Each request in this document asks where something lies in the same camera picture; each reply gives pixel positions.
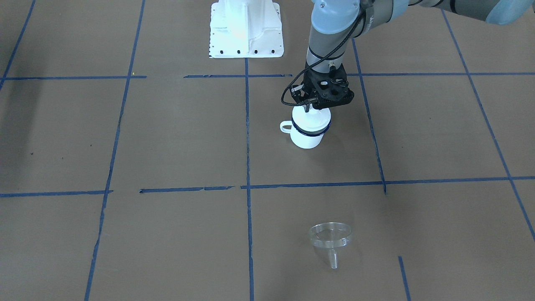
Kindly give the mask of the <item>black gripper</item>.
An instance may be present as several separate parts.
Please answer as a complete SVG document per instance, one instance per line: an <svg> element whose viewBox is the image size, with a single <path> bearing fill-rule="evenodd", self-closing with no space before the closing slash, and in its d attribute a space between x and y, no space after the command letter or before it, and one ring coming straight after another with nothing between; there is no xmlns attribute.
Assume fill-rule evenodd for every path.
<svg viewBox="0 0 535 301"><path fill-rule="evenodd" d="M330 82L329 72L309 69L303 75L302 84L291 86L291 97L296 105L304 105L305 113L308 113L313 105L330 105Z"/></svg>

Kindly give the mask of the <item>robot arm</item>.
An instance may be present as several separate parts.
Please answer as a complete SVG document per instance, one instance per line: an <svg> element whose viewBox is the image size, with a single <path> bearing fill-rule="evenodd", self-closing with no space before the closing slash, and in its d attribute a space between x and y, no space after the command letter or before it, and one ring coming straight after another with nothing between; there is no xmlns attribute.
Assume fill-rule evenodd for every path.
<svg viewBox="0 0 535 301"><path fill-rule="evenodd" d="M348 42L385 23L410 6L439 8L486 23L508 25L533 0L315 0L304 70L283 90L281 103L323 110L353 101L343 57Z"/></svg>

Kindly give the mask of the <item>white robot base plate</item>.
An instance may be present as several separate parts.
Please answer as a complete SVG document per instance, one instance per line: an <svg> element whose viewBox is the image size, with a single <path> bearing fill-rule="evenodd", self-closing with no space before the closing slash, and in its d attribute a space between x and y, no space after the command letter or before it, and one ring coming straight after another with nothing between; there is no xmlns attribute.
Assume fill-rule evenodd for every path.
<svg viewBox="0 0 535 301"><path fill-rule="evenodd" d="M271 0L219 0L212 3L210 12L210 58L283 56L279 4Z"/></svg>

